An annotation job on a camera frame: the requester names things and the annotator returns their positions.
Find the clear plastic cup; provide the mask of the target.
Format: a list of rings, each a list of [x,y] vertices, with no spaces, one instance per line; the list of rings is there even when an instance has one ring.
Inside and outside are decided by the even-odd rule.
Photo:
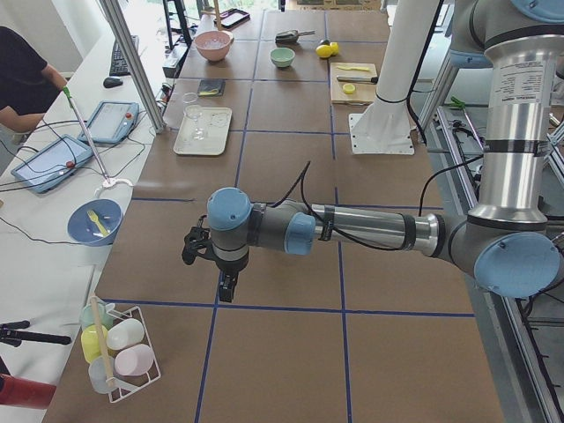
[[[105,361],[102,356],[97,357],[90,363],[88,375],[95,392],[108,394],[116,389],[115,385],[109,386],[107,383]]]

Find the person in black shirt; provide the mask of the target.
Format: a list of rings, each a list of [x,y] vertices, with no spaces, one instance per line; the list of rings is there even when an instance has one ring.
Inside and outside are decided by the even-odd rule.
[[[34,130],[59,93],[63,75],[18,33],[1,28],[1,124],[18,133]]]

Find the black tripod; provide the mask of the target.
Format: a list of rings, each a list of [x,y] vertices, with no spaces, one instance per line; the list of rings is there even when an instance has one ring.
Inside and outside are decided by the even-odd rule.
[[[30,327],[27,320],[1,324],[1,342],[14,347],[21,346],[23,341],[33,341],[57,345],[68,345],[72,339],[68,336],[60,336],[39,332],[26,331]]]

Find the wooden cutting board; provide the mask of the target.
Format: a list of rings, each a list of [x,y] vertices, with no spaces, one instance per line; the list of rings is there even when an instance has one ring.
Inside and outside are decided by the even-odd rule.
[[[338,65],[344,66],[366,66],[371,69],[370,72],[339,70]],[[353,94],[345,94],[342,90],[343,84],[346,82],[337,81],[337,76],[346,77],[378,77],[377,69],[374,63],[331,63],[330,64],[330,99],[334,104],[370,104],[375,98],[376,84],[354,84],[356,91]]]

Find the clear glass coaster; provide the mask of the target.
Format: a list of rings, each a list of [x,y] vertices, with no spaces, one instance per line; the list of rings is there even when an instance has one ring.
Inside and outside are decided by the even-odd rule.
[[[182,102],[185,104],[193,104],[196,103],[198,99],[197,93],[185,93],[182,96]]]

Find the red cylinder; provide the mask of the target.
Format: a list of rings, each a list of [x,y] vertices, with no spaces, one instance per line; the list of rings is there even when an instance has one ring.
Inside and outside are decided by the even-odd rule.
[[[56,386],[53,384],[1,374],[1,404],[30,409],[47,409],[55,392]]]

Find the cream serving tray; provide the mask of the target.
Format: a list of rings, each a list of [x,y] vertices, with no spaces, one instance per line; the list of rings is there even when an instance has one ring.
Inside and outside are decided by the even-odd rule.
[[[232,109],[202,108],[203,114],[199,122],[206,131],[205,139],[194,140],[192,138],[193,122],[184,116],[173,146],[173,151],[177,155],[217,156],[225,150]]]

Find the yellow plastic fork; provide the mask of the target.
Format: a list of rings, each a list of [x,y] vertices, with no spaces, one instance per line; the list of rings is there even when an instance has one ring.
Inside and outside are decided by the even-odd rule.
[[[102,224],[102,222],[100,221],[100,217],[94,210],[88,210],[87,216],[94,223],[94,225],[96,225],[102,237],[106,237],[109,235],[109,231]]]

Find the yellow lemon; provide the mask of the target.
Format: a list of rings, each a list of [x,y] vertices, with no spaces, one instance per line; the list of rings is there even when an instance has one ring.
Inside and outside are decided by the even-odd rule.
[[[336,56],[339,53],[339,45],[337,42],[332,41],[329,45],[330,47],[330,51],[331,51],[331,55],[332,56]]]
[[[315,53],[319,58],[328,59],[333,56],[333,49],[330,44],[322,44],[316,47]]]

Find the dark tray with glasses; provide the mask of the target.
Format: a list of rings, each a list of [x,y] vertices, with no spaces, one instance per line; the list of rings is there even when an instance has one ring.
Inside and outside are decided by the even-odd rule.
[[[241,9],[231,8],[219,14],[221,25],[224,29],[233,29],[236,26],[249,21],[250,14]]]

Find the green bowl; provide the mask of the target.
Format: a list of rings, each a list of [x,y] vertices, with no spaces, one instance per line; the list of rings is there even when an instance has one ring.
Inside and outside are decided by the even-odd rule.
[[[294,58],[295,52],[291,48],[274,48],[270,52],[272,64],[279,69],[290,67]]]

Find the blue bowl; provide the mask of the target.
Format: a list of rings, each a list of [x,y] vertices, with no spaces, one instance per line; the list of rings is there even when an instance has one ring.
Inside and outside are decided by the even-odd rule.
[[[67,224],[69,236],[80,244],[101,247],[114,242],[122,223],[122,209],[110,199],[98,198],[78,207]]]

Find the pink plastic cup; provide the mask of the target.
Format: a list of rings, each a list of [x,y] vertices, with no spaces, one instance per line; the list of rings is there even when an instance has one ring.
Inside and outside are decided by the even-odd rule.
[[[149,345],[137,344],[117,354],[115,357],[115,370],[119,375],[139,376],[148,372],[153,362],[153,349]]]

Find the metal muddler black cap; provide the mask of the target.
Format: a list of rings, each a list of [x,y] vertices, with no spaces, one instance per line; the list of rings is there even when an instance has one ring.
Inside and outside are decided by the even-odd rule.
[[[378,82],[378,77],[346,77],[337,76],[337,81],[354,83],[354,84],[370,84],[375,85]]]

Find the near blue teach pendant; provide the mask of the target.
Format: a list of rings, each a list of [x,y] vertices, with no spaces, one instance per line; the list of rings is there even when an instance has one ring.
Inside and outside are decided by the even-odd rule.
[[[90,146],[63,135],[13,168],[11,174],[32,191],[43,193],[63,182],[92,156]]]

